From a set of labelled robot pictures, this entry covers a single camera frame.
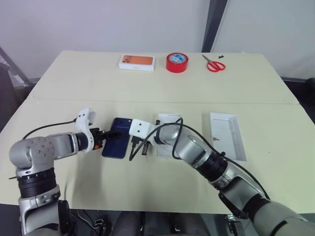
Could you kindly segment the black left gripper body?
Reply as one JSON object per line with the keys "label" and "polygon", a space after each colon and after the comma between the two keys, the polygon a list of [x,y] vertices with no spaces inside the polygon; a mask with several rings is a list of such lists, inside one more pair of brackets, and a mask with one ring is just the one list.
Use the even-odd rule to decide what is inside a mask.
{"label": "black left gripper body", "polygon": [[103,131],[101,131],[99,128],[92,128],[90,129],[90,132],[94,140],[93,150],[102,148],[104,140]]}

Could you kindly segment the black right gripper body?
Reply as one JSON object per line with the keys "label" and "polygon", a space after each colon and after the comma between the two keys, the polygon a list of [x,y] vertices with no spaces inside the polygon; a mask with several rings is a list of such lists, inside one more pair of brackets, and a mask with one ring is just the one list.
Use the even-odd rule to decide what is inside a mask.
{"label": "black right gripper body", "polygon": [[139,138],[139,137],[136,137],[136,136],[132,136],[131,138],[131,143],[132,142],[138,142],[138,145],[136,147],[138,148],[142,148],[142,147],[145,147],[145,146],[149,146],[150,145],[150,142],[149,141],[144,141],[144,139],[142,138]]}

